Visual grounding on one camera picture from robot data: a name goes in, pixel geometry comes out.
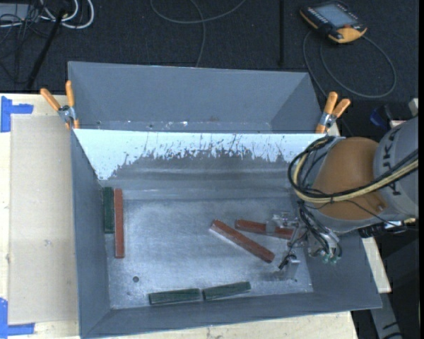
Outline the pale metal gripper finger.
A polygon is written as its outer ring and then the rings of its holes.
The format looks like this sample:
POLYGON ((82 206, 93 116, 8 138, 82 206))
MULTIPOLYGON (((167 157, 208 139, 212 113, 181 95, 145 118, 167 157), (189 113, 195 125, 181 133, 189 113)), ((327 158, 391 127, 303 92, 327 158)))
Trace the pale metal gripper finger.
POLYGON ((285 280, 294 280, 300 263, 296 254, 288 254, 278 265, 280 276, 285 280))
POLYGON ((285 226, 285 221, 279 215, 272 215, 266 222, 266 233, 293 233, 293 229, 285 226))

